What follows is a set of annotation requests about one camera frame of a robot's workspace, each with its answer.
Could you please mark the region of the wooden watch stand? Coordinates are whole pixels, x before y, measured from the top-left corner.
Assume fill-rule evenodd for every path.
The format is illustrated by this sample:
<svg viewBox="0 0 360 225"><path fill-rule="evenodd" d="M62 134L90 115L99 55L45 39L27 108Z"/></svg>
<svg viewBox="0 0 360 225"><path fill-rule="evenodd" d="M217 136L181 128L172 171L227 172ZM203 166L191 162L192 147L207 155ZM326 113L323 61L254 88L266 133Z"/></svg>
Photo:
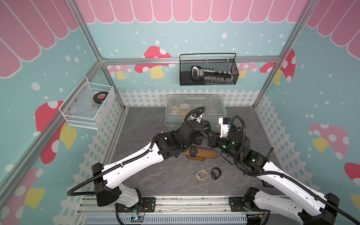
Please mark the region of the wooden watch stand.
<svg viewBox="0 0 360 225"><path fill-rule="evenodd" d="M207 158L216 159L218 157L218 153L215 150L207 150L207 149L198 149L198 154L196 158L191 158L189 156L189 149L186 152L182 152L182 155L186 155L187 159L197 160L197 161L205 161Z"/></svg>

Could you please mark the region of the large black digital watch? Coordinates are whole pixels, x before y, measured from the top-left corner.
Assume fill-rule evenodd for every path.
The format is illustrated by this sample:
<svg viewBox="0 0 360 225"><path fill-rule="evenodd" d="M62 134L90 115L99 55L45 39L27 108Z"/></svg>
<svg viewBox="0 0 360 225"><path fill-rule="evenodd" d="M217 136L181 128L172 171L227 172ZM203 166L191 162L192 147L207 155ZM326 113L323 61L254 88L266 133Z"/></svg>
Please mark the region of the large black digital watch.
<svg viewBox="0 0 360 225"><path fill-rule="evenodd" d="M189 156L191 158L196 158L197 157L197 154L198 154L198 149L194 146L192 146L190 149L189 149Z"/></svg>

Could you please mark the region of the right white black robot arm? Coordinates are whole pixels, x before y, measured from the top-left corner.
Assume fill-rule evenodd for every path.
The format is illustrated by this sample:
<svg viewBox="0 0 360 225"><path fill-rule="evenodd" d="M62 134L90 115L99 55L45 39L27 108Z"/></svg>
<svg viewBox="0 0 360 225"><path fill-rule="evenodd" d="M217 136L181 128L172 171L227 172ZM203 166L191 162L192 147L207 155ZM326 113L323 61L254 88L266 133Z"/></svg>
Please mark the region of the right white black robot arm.
<svg viewBox="0 0 360 225"><path fill-rule="evenodd" d="M269 183L288 198L271 196L257 188L250 187L243 197L248 210L259 208L288 217L302 225L333 225L338 215L354 224L360 222L341 210L339 198L332 194L318 192L277 167L263 154L250 148L246 136L246 124L240 116L219 118L220 132L212 131L209 122L204 122L208 146L218 148L232 158L245 175L257 177Z"/></svg>

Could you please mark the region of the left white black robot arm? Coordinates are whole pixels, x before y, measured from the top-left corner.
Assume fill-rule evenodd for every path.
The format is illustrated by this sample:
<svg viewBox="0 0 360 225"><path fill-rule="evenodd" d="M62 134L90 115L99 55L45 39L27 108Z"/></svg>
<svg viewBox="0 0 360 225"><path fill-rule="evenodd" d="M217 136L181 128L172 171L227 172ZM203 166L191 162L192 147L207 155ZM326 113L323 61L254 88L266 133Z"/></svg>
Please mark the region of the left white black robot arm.
<svg viewBox="0 0 360 225"><path fill-rule="evenodd" d="M199 144L206 135L202 119L205 111L204 106L190 111L179 129L156 133L149 144L124 159L108 165L94 164L93 176L72 187L67 196L96 196L99 207L112 203L128 208L141 205L139 190L123 185L123 181L151 165L193 152L193 145Z"/></svg>

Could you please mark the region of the black tape roll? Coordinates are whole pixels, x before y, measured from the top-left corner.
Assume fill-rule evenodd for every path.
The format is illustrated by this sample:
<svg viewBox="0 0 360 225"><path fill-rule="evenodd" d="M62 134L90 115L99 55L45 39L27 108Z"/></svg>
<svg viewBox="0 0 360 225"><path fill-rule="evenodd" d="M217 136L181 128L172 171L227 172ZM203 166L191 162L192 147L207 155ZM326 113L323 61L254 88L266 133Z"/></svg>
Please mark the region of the black tape roll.
<svg viewBox="0 0 360 225"><path fill-rule="evenodd" d="M96 104L102 104L107 96L109 95L109 92L108 91L101 91L101 92L98 92L96 94L94 94L93 96L93 101L96 103Z"/></svg>

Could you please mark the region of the green circuit board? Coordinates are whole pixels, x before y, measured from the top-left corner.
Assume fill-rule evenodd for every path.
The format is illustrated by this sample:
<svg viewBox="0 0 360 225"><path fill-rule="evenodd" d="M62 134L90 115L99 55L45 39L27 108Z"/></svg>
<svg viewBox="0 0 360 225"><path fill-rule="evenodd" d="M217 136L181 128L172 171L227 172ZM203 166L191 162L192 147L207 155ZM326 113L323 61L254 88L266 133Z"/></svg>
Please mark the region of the green circuit board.
<svg viewBox="0 0 360 225"><path fill-rule="evenodd" d="M130 218L131 223L142 223L144 222L144 216L132 215Z"/></svg>

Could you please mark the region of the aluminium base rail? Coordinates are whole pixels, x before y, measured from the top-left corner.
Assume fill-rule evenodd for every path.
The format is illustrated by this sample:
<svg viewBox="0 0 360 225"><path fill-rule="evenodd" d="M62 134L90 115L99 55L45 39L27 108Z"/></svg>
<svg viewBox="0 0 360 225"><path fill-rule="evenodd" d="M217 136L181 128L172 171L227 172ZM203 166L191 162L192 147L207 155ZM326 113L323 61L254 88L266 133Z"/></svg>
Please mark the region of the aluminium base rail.
<svg viewBox="0 0 360 225"><path fill-rule="evenodd" d="M115 205L98 207L94 197L82 200L75 225L285 225L291 220L275 212L247 211L239 196L150 196L139 213L115 211ZM132 215L144 222L131 223Z"/></svg>

